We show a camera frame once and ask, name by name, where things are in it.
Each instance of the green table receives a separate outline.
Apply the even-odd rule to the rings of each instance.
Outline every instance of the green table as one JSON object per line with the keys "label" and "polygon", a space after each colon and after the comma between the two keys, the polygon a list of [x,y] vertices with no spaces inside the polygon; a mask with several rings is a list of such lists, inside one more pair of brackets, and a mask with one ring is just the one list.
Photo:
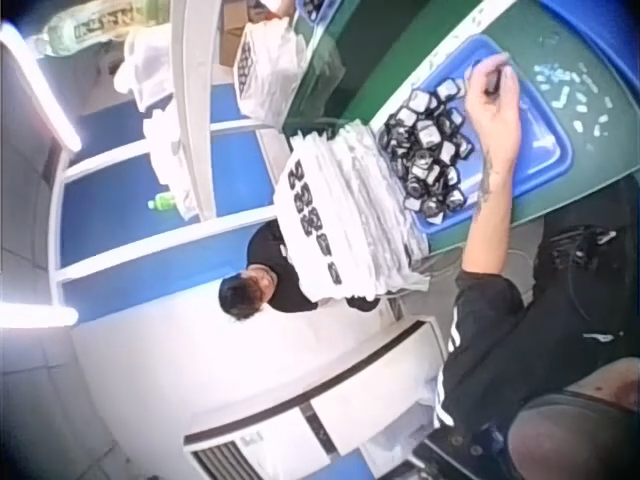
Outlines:
{"label": "green table", "polygon": [[[291,135],[305,123],[308,129],[314,129],[313,122],[320,116],[371,121],[422,60],[477,4],[471,0],[396,0],[390,6],[383,0],[344,0],[315,49],[312,65],[290,109],[292,122],[285,124],[285,133]],[[308,29],[296,28],[310,38]],[[533,0],[516,2],[484,33],[511,53],[521,72],[534,84],[536,65],[557,63],[560,68],[579,72],[581,64],[598,89],[597,94],[585,91],[589,96],[587,113],[577,112],[575,102],[554,110],[571,141],[573,166],[561,178],[515,199],[514,224],[534,219],[638,169],[640,111],[613,68],[577,34]],[[335,57],[336,51],[346,71],[337,87],[328,91],[331,69],[327,68],[326,59],[332,54]],[[558,99],[559,88],[541,94],[551,104]],[[613,108],[606,107],[605,97]],[[594,126],[603,114],[609,120],[596,137]],[[574,127],[576,120],[584,126],[582,133]],[[464,242],[469,225],[467,221],[430,235],[432,252]]]}

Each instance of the stack of white bags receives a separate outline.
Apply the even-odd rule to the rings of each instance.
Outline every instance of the stack of white bags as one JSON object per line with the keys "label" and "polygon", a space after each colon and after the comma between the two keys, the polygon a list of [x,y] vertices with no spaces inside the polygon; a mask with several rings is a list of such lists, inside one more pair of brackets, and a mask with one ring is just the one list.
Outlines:
{"label": "stack of white bags", "polygon": [[[427,240],[403,208],[401,186],[378,152],[371,131],[356,121],[332,140],[313,133],[298,135],[292,145],[294,152],[276,186],[274,203],[289,260],[305,295],[318,301],[373,299],[400,289],[426,291],[429,278],[412,271],[411,264],[428,255]],[[298,179],[292,181],[290,172],[295,172],[296,164]],[[305,183],[312,200],[301,211],[299,195]],[[312,208],[321,225],[307,235],[301,221]],[[329,255],[319,246],[321,234],[328,240]]]}

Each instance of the floor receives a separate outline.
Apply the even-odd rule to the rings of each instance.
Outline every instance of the floor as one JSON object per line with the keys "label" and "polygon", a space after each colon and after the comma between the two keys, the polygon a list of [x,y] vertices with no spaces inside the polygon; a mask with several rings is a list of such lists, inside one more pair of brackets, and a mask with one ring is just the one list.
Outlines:
{"label": "floor", "polygon": [[[509,255],[504,276],[518,287],[525,303],[531,299],[533,260],[542,237],[542,219],[526,223],[511,231]],[[427,293],[412,292],[400,301],[404,315],[427,314],[438,319],[444,337],[453,320],[453,301],[457,288],[455,277],[460,270],[462,249],[442,254],[433,266],[431,286]]]}

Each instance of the plastic bottle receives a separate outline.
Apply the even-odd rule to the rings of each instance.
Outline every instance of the plastic bottle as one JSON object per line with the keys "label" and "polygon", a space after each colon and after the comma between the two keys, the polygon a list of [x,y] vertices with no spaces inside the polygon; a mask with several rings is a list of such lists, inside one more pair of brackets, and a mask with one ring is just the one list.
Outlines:
{"label": "plastic bottle", "polygon": [[150,210],[159,212],[176,208],[176,197],[171,192],[162,192],[156,195],[154,200],[149,200],[147,206]]}
{"label": "plastic bottle", "polygon": [[169,22],[170,0],[94,0],[55,15],[42,33],[27,39],[38,57],[64,57],[109,40],[124,40],[136,27]]}

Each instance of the air conditioner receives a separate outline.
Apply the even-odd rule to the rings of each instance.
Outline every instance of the air conditioner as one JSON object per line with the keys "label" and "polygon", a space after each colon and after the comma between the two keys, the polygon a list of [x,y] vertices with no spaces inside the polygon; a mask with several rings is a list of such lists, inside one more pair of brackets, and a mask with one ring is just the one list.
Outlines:
{"label": "air conditioner", "polygon": [[305,378],[199,415],[184,451],[208,480],[304,478],[410,408],[444,352],[434,318],[400,320]]}

